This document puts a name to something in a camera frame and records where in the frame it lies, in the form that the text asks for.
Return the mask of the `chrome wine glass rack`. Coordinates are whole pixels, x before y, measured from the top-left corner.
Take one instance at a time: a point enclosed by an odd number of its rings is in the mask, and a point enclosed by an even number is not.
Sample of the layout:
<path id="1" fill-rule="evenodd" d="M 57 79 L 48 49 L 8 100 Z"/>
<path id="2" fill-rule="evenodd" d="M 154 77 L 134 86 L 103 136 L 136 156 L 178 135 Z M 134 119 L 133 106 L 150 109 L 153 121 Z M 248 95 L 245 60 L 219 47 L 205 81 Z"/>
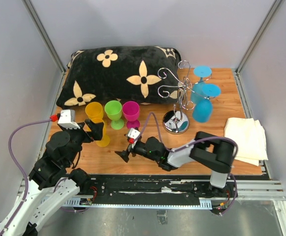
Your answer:
<path id="1" fill-rule="evenodd" d="M 176 86 L 161 85 L 158 87 L 158 95 L 161 98 L 172 98 L 176 102 L 173 109 L 168 111 L 163 117 L 164 129 L 174 135 L 179 135 L 187 131 L 190 125 L 188 116 L 184 111 L 191 111 L 195 108 L 195 104 L 191 101 L 191 92 L 194 83 L 189 78 L 191 69 L 182 79 L 174 76 L 177 80 Z"/>

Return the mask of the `left aluminium frame post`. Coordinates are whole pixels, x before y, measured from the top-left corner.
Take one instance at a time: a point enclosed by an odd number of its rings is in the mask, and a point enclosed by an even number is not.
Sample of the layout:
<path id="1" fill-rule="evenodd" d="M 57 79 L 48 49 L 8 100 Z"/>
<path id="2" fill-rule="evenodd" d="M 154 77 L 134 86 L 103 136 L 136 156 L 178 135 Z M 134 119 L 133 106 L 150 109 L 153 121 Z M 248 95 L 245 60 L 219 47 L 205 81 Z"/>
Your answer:
<path id="1" fill-rule="evenodd" d="M 42 39 L 45 43 L 45 46 L 47 47 L 51 57 L 53 58 L 54 62 L 56 63 L 58 69 L 62 72 L 62 74 L 64 74 L 65 73 L 64 66 L 60 60 L 58 53 L 55 50 L 55 47 L 53 46 L 53 44 L 52 44 L 52 42 L 48 36 L 47 31 L 45 30 L 45 27 L 42 24 L 42 21 L 38 15 L 33 3 L 32 3 L 32 1 L 31 0 L 22 0 L 22 3 L 24 4 L 27 12 L 29 13 L 32 21 L 34 22 L 40 36 L 42 37 Z"/>

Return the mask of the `green plastic goblet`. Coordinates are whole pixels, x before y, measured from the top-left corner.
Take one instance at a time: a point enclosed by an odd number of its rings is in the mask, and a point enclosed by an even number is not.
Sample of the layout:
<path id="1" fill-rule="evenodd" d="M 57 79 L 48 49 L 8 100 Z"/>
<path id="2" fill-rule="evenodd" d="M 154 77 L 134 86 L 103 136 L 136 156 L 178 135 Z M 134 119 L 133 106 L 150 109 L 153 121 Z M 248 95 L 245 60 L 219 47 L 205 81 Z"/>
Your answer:
<path id="1" fill-rule="evenodd" d="M 104 107 L 107 117 L 111 120 L 111 127 L 114 130 L 120 130 L 124 127 L 122 117 L 122 104 L 117 100 L 106 103 Z"/>

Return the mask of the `aluminium frame post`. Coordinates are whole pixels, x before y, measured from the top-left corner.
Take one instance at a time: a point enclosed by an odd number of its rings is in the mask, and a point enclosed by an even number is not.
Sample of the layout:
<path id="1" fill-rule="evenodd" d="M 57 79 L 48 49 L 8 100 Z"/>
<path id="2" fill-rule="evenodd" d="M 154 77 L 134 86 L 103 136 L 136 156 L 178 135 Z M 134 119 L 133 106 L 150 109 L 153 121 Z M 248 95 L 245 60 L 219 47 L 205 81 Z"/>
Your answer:
<path id="1" fill-rule="evenodd" d="M 65 73 L 64 66 L 60 60 L 58 53 L 55 50 L 55 47 L 53 46 L 53 44 L 52 44 L 52 42 L 48 36 L 47 31 L 45 30 L 45 27 L 42 24 L 42 21 L 38 15 L 33 3 L 32 3 L 32 1 L 31 0 L 22 0 L 22 3 L 24 4 L 27 12 L 29 13 L 32 21 L 34 22 L 40 36 L 42 37 L 42 39 L 45 43 L 45 46 L 47 47 L 51 57 L 53 58 L 54 62 L 56 63 L 58 69 L 62 72 L 62 74 L 64 74 Z"/>
<path id="2" fill-rule="evenodd" d="M 265 18 L 263 19 L 262 23 L 260 24 L 256 34 L 254 35 L 250 45 L 248 46 L 246 52 L 244 53 L 244 56 L 242 57 L 239 65 L 235 69 L 235 73 L 239 75 L 243 68 L 245 67 L 248 59 L 253 54 L 254 49 L 262 39 L 263 35 L 265 34 L 265 31 L 269 27 L 270 23 L 274 19 L 276 13 L 278 12 L 279 8 L 284 3 L 284 0 L 274 0 L 271 7 L 269 8 L 268 12 L 265 15 Z"/>

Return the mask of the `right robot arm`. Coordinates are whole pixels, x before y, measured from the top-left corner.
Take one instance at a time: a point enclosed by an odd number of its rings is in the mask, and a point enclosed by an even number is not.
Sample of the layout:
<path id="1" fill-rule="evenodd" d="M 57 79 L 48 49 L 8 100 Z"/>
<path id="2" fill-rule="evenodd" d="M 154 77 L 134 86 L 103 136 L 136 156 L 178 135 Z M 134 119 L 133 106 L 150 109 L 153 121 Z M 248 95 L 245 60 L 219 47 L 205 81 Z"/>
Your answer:
<path id="1" fill-rule="evenodd" d="M 238 145 L 234 140 L 199 131 L 188 143 L 167 148 L 155 137 L 142 142 L 141 132 L 134 128 L 125 137 L 129 143 L 127 149 L 115 152 L 125 162 L 129 161 L 130 154 L 140 155 L 156 162 L 161 169 L 168 172 L 187 163 L 198 162 L 211 170 L 209 193 L 215 197 L 225 193 L 226 181 L 238 152 Z"/>

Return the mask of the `blue plastic goblet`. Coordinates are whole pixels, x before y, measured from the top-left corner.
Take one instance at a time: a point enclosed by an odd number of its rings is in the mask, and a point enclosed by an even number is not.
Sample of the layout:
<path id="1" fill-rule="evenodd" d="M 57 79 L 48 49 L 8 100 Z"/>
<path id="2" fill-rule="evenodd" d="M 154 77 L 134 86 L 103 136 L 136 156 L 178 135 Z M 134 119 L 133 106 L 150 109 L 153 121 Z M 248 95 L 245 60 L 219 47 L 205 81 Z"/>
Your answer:
<path id="1" fill-rule="evenodd" d="M 206 85 L 205 81 L 211 78 L 212 70 L 208 66 L 198 66 L 194 69 L 194 74 L 200 78 L 196 83 L 194 83 L 190 97 L 191 101 L 196 105 L 206 98 L 202 88 Z"/>
<path id="2" fill-rule="evenodd" d="M 205 84 L 202 86 L 201 92 L 203 98 L 196 104 L 193 111 L 195 121 L 205 123 L 210 120 L 213 112 L 211 99 L 221 94 L 221 89 L 215 84 Z"/>

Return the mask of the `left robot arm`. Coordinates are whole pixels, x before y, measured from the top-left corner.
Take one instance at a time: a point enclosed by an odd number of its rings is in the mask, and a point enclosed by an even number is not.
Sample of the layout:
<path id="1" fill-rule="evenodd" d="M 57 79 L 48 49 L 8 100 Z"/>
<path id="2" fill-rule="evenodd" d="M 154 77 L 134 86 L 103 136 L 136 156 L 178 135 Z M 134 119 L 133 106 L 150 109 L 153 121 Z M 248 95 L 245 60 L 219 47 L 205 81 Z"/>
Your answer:
<path id="1" fill-rule="evenodd" d="M 77 166 L 83 143 L 102 139 L 104 123 L 87 119 L 59 126 L 61 130 L 52 135 L 43 156 L 25 176 L 23 193 L 0 222 L 0 236 L 36 236 L 73 196 L 87 193 L 97 196 L 98 190 L 84 170 L 74 169 L 68 179 L 63 176 L 67 168 Z"/>

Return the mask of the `yellow plastic goblet rear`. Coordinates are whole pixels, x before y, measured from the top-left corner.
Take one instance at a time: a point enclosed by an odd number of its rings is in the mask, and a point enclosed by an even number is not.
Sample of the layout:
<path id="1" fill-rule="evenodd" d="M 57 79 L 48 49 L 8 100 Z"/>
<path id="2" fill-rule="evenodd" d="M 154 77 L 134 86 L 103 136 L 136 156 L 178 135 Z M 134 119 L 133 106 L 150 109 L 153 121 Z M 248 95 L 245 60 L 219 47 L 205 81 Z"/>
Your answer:
<path id="1" fill-rule="evenodd" d="M 100 118 L 104 116 L 103 107 L 99 102 L 90 102 L 85 107 L 85 113 L 89 119 Z"/>

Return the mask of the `white folded cloth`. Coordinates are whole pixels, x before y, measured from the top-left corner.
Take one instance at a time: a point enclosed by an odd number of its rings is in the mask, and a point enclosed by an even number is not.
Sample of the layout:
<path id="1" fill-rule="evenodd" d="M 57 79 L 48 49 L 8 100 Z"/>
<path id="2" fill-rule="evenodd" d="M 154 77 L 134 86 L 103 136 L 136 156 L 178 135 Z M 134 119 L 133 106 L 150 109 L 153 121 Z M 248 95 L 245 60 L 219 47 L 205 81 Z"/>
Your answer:
<path id="1" fill-rule="evenodd" d="M 259 120 L 229 118 L 224 128 L 224 136 L 237 143 L 236 160 L 255 166 L 258 166 L 260 161 L 268 160 L 265 130 Z"/>

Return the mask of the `right aluminium frame post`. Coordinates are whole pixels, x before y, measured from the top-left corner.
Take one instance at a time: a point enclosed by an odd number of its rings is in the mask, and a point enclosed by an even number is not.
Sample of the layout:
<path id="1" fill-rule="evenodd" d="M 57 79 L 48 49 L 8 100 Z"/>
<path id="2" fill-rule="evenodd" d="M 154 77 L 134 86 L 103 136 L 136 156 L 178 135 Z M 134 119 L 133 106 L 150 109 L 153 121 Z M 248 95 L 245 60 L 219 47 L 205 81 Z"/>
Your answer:
<path id="1" fill-rule="evenodd" d="M 270 23 L 274 19 L 276 13 L 278 12 L 279 8 L 284 3 L 284 0 L 274 0 L 271 7 L 269 8 L 268 12 L 265 15 L 265 18 L 263 19 L 262 23 L 260 24 L 256 34 L 254 35 L 250 45 L 248 46 L 246 52 L 244 53 L 244 56 L 242 57 L 239 65 L 235 69 L 235 73 L 239 75 L 243 68 L 245 67 L 248 59 L 253 54 L 254 49 L 262 39 L 263 35 L 265 34 L 265 31 L 269 27 Z"/>

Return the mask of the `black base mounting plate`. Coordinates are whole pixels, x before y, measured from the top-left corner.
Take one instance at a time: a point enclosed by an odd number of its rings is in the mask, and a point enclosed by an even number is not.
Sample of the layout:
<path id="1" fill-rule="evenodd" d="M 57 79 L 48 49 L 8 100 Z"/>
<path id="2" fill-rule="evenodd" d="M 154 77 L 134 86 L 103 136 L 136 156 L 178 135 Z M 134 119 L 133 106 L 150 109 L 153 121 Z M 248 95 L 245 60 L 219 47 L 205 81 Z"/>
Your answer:
<path id="1" fill-rule="evenodd" d="M 95 204 L 160 207 L 196 206 L 201 199 L 224 204 L 237 197 L 233 180 L 224 188 L 212 187 L 209 176 L 183 175 L 91 175 L 88 186 L 77 195 L 90 198 Z"/>

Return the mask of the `yellow plastic goblet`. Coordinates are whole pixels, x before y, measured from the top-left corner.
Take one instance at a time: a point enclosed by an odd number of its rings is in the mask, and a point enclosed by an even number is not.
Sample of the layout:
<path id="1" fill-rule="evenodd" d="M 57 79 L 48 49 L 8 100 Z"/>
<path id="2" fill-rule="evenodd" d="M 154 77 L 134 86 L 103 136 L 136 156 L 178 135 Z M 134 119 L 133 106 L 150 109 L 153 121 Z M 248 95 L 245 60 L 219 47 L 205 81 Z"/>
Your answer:
<path id="1" fill-rule="evenodd" d="M 100 118 L 93 118 L 93 119 L 91 119 L 91 121 L 94 122 L 94 123 L 101 123 L 101 122 L 102 122 L 102 123 L 104 124 L 104 126 L 103 126 L 103 136 L 102 136 L 102 139 L 101 139 L 100 141 L 96 141 L 96 144 L 97 144 L 99 147 L 101 147 L 101 148 L 104 148 L 104 147 L 108 146 L 109 143 L 110 143 L 110 138 L 109 138 L 109 136 L 107 135 L 106 123 L 105 123 L 102 119 L 100 119 Z"/>
<path id="2" fill-rule="evenodd" d="M 90 102 L 85 107 L 85 113 L 89 119 L 100 118 L 104 116 L 103 107 L 99 102 Z"/>

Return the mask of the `magenta plastic goblet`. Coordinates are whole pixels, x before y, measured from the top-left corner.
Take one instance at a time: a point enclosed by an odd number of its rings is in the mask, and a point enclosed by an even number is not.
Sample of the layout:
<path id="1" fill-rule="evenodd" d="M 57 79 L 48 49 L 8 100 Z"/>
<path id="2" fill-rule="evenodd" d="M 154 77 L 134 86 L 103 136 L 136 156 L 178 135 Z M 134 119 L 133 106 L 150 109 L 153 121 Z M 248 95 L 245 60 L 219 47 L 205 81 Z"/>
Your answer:
<path id="1" fill-rule="evenodd" d="M 140 122 L 138 120 L 140 116 L 140 106 L 135 101 L 128 101 L 123 104 L 122 112 L 127 120 L 126 126 L 128 129 L 139 128 Z"/>

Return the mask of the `yellow plastic goblet front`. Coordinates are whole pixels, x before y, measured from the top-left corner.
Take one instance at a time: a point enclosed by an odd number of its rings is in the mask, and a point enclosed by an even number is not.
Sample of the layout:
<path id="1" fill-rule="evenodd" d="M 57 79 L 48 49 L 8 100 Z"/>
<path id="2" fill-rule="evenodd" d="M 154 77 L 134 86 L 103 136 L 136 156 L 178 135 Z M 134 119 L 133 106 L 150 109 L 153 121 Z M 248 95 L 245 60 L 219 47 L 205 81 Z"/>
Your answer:
<path id="1" fill-rule="evenodd" d="M 101 139 L 100 141 L 96 141 L 96 144 L 97 144 L 99 147 L 101 147 L 101 148 L 104 148 L 104 147 L 108 146 L 109 143 L 110 143 L 110 138 L 109 138 L 109 136 L 107 135 L 106 123 L 105 123 L 102 119 L 100 119 L 100 118 L 93 118 L 93 119 L 91 119 L 91 121 L 94 122 L 94 123 L 101 123 L 101 122 L 102 122 L 102 123 L 104 124 L 104 126 L 103 126 L 103 136 L 102 136 L 102 139 Z"/>

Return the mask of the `black floral plush pillow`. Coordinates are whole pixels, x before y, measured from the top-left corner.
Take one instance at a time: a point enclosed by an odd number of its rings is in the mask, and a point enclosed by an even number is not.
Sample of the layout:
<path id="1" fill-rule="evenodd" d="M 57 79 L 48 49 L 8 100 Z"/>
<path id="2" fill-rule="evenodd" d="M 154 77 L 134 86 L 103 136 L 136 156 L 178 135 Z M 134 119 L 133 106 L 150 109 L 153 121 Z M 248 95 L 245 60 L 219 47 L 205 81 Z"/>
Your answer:
<path id="1" fill-rule="evenodd" d="M 78 50 L 67 64 L 68 74 L 56 105 L 68 109 L 110 100 L 174 103 L 180 61 L 177 49 L 160 46 Z"/>

